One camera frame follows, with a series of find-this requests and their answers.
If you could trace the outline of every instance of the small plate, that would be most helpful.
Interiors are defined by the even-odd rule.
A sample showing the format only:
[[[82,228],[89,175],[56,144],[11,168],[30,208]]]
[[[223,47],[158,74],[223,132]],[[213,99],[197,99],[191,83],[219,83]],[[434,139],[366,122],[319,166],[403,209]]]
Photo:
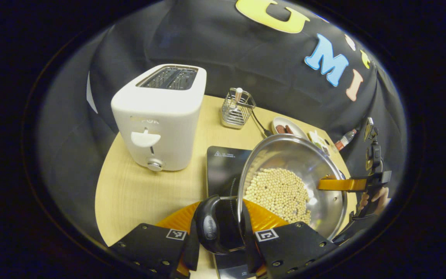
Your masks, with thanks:
[[[309,140],[309,138],[302,131],[302,129],[300,129],[299,126],[295,125],[294,122],[288,120],[287,118],[275,117],[273,119],[273,122],[271,123],[271,125],[273,126],[273,127],[271,127],[273,134],[278,134],[278,131],[276,130],[276,126],[282,125],[283,127],[285,127],[286,125],[288,125],[290,127],[290,129],[292,130],[293,134],[295,134],[296,136],[301,136],[301,137],[305,138],[306,140]]]

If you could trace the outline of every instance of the blue letter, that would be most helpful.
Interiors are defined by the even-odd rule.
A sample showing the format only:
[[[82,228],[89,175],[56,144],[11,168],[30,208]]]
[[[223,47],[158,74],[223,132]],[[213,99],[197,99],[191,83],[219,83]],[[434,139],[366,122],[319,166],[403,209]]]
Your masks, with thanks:
[[[317,43],[316,49],[311,56],[304,59],[304,62],[312,69],[319,69],[319,61],[322,58],[321,74],[326,74],[333,69],[333,71],[326,75],[326,79],[333,86],[337,86],[343,70],[348,66],[348,60],[342,54],[333,58],[333,46],[328,39],[321,34],[318,34],[317,37],[319,37],[319,42]]]

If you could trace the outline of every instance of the wire utensil holder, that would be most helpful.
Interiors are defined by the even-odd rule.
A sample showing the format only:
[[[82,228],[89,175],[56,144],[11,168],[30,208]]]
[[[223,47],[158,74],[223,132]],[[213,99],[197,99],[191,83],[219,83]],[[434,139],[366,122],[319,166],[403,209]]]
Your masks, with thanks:
[[[241,88],[230,88],[221,106],[221,124],[241,129],[256,107],[253,97]]]

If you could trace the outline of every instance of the white toaster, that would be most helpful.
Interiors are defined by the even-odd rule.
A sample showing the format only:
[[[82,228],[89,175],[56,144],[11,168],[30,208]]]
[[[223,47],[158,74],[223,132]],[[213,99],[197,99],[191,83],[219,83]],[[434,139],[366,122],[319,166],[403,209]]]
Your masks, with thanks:
[[[114,95],[113,116],[137,164],[153,171],[188,166],[205,88],[205,69],[164,64]]]

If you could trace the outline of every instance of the stainless steel pot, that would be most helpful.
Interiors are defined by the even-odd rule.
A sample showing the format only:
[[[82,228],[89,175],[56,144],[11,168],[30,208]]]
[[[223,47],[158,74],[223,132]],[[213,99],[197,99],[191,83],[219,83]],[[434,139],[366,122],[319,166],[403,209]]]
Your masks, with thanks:
[[[310,198],[306,203],[307,209],[311,210],[309,226],[328,240],[336,236],[347,210],[347,195],[340,191],[319,191],[317,185],[327,175],[336,179],[344,177],[327,154],[310,141],[292,134],[276,134],[265,138],[251,152],[244,165],[239,187],[233,187],[236,191],[231,192],[230,196],[210,196],[198,206],[195,212],[197,234],[200,243],[209,252],[224,255],[237,250],[220,243],[216,220],[216,204],[220,200],[237,199],[237,212],[234,213],[240,225],[238,230],[243,242],[248,242],[245,238],[249,238],[249,226],[243,229],[246,227],[244,224],[248,224],[243,196],[255,174],[267,168],[287,169],[300,177]]]

